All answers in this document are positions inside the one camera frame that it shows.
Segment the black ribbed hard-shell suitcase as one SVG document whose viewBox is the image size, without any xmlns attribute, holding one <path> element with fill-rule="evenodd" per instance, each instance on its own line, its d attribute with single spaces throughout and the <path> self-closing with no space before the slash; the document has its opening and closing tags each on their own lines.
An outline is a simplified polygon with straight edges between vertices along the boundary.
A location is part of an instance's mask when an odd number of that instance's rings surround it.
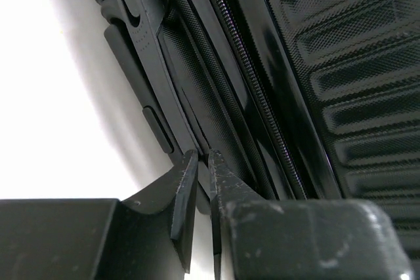
<svg viewBox="0 0 420 280">
<path fill-rule="evenodd" d="M 367 199 L 419 267 L 419 0 L 95 0 L 162 150 L 267 199 Z"/>
</svg>

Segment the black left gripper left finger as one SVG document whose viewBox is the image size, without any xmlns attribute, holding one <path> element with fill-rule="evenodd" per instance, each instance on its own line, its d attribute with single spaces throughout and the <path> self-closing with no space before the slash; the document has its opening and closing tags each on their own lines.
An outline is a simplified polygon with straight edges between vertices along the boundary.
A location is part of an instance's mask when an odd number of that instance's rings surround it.
<svg viewBox="0 0 420 280">
<path fill-rule="evenodd" d="M 1 201 L 2 279 L 183 279 L 190 271 L 198 155 L 119 199 Z"/>
</svg>

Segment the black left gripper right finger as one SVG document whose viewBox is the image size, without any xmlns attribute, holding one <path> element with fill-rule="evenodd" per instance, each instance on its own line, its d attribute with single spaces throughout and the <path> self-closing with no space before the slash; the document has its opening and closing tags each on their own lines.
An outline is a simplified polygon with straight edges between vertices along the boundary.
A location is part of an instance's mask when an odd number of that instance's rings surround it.
<svg viewBox="0 0 420 280">
<path fill-rule="evenodd" d="M 359 199 L 267 200 L 222 153 L 208 158 L 217 279 L 414 279 L 377 205 Z"/>
</svg>

